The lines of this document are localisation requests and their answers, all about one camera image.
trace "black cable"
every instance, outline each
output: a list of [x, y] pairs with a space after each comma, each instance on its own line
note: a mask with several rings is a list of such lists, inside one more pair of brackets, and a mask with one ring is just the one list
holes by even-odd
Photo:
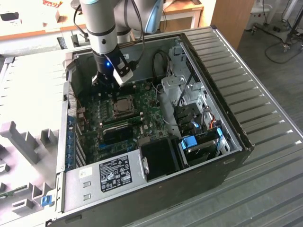
[[182, 100], [182, 98], [185, 94], [186, 87], [189, 85], [189, 82], [190, 82], [190, 80], [192, 79], [193, 76], [194, 76], [194, 72], [193, 72], [193, 70], [191, 70], [190, 76], [189, 76], [188, 80], [186, 81], [185, 87], [184, 87], [184, 89], [183, 89], [183, 91], [180, 95], [179, 100], [178, 100], [178, 106], [180, 106], [181, 100]]
[[265, 17], [265, 22], [266, 22], [266, 25], [268, 25], [267, 18], [266, 18], [266, 15], [265, 15], [265, 10], [264, 10], [264, 0], [263, 0], [262, 6], [263, 6], [263, 13], [264, 13], [264, 17]]
[[157, 78], [156, 69], [155, 69], [155, 59], [156, 59], [157, 54], [160, 54], [160, 56], [162, 57], [164, 66], [168, 65], [168, 63], [170, 61], [170, 57], [166, 52], [164, 52], [163, 50], [157, 50], [156, 51], [156, 53], [153, 55], [152, 61], [151, 61], [152, 77], [154, 78], [154, 80], [156, 80], [156, 78]]
[[164, 15], [164, 21], [163, 21], [163, 32], [165, 32], [166, 28], [167, 28], [167, 18], [166, 18], [166, 14], [165, 11], [163, 10], [163, 15]]
[[83, 34], [84, 38], [85, 38], [85, 41], [87, 40], [87, 37], [89, 36], [89, 34], [87, 34], [86, 32], [84, 32], [77, 24], [76, 24], [76, 16], [77, 16], [77, 13], [80, 9], [81, 5], [79, 4], [78, 7], [76, 8], [75, 10], [75, 13], [74, 13], [74, 25], [77, 27], [77, 29]]
[[257, 29], [261, 30], [262, 32], [266, 33], [266, 34], [271, 35], [271, 36], [273, 36], [273, 37], [279, 39], [283, 44], [287, 44], [287, 43], [285, 43], [285, 42], [283, 41], [283, 39], [280, 38], [279, 36], [276, 36], [276, 35], [274, 35], [274, 34], [268, 32], [268, 31], [264, 30], [264, 29], [261, 28], [261, 27], [258, 27], [258, 26], [255, 26], [255, 27], [256, 27]]
[[285, 7], [285, 9], [284, 9], [284, 11], [283, 11], [283, 13], [282, 13], [282, 15], [281, 15], [281, 20], [282, 20], [282, 21], [283, 21], [283, 14], [285, 13], [285, 11], [286, 11], [286, 9], [287, 9], [287, 7], [288, 7], [289, 2], [290, 2], [290, 0], [288, 0], [288, 2], [287, 2], [287, 4], [286, 4], [286, 7]]
[[274, 47], [274, 46], [277, 46], [277, 45], [279, 45], [279, 44], [281, 44], [281, 42], [278, 42], [278, 43], [276, 43], [276, 44], [273, 44], [273, 45], [269, 46], [269, 47], [266, 48], [266, 50], [264, 51], [265, 56], [266, 56], [269, 60], [271, 60], [272, 62], [274, 62], [274, 63], [277, 63], [277, 64], [285, 64], [285, 63], [289, 62], [291, 59], [293, 59], [295, 56], [299, 55], [299, 54], [302, 52], [302, 51], [299, 51], [298, 53], [296, 53], [294, 56], [290, 57], [290, 58], [287, 59], [286, 61], [275, 61], [275, 60], [271, 59], [271, 58], [268, 56], [267, 52], [268, 52], [268, 50], [269, 50], [270, 48], [272, 48], [272, 47]]
[[140, 12], [139, 12], [138, 7], [137, 7], [137, 5], [136, 5], [136, 3], [135, 3], [134, 0], [132, 0], [132, 3], [133, 3], [133, 6], [134, 6], [134, 10], [135, 10], [135, 12], [136, 12], [136, 15], [137, 15], [137, 17], [138, 17], [138, 19], [139, 19], [139, 22], [140, 22], [140, 26], [141, 26], [141, 35], [140, 35], [140, 37], [142, 36], [142, 43], [143, 43], [142, 53], [141, 53], [139, 59], [137, 60], [137, 64], [138, 64], [138, 63], [141, 61], [141, 59], [142, 59], [142, 57], [143, 57], [143, 54], [144, 54], [144, 49], [145, 49], [145, 37], [144, 37], [144, 30], [143, 30], [143, 24], [142, 24], [142, 19], [141, 19]]

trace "blue latch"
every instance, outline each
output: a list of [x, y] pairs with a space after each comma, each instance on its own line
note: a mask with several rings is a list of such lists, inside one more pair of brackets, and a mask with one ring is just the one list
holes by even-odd
[[52, 202], [52, 196], [51, 195], [46, 195], [46, 196], [43, 196], [42, 199], [41, 199], [41, 206], [42, 207], [45, 207], [47, 205], [52, 205], [53, 202]]
[[218, 133], [219, 137], [223, 136], [223, 132], [220, 128], [217, 128], [217, 133]]
[[181, 146], [183, 149], [191, 148], [196, 145], [197, 145], [197, 140], [195, 139], [195, 136], [185, 137], [181, 141]]

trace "metal table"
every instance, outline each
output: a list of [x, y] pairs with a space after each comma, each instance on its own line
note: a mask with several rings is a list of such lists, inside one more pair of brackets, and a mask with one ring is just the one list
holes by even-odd
[[[128, 226], [302, 226], [302, 132], [217, 29], [206, 27], [184, 33], [256, 147], [219, 187]], [[30, 72], [27, 89], [36, 89], [37, 85], [45, 84], [46, 79], [53, 81], [48, 82], [50, 88], [45, 93], [52, 105], [43, 110], [34, 105], [31, 108], [36, 114], [52, 110], [53, 117], [59, 118], [64, 53], [23, 56], [5, 64], [1, 89], [6, 88], [6, 92], [13, 94], [15, 88], [11, 85], [18, 83], [18, 78], [25, 76], [24, 72]], [[32, 93], [22, 95], [25, 96], [22, 100], [34, 97]], [[8, 100], [9, 96], [0, 99], [0, 116]], [[14, 100], [5, 108], [6, 112], [18, 107], [18, 100]], [[23, 126], [30, 127], [31, 122], [27, 124]], [[54, 130], [59, 125], [54, 122], [47, 127]]]

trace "green circuit board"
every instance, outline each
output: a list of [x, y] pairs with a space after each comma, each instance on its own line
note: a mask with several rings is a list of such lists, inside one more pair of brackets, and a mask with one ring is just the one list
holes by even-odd
[[[101, 93], [83, 99], [88, 124], [82, 125], [81, 140], [86, 164], [138, 149], [143, 143], [168, 136], [160, 104], [151, 83], [137, 82], [131, 92], [113, 100]], [[104, 142], [104, 130], [131, 124], [133, 136], [112, 144]]]

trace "perforated metal panel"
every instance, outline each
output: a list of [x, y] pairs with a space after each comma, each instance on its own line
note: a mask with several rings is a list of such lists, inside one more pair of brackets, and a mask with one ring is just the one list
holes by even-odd
[[219, 31], [184, 32], [256, 147], [219, 187], [129, 226], [303, 225], [301, 132]]

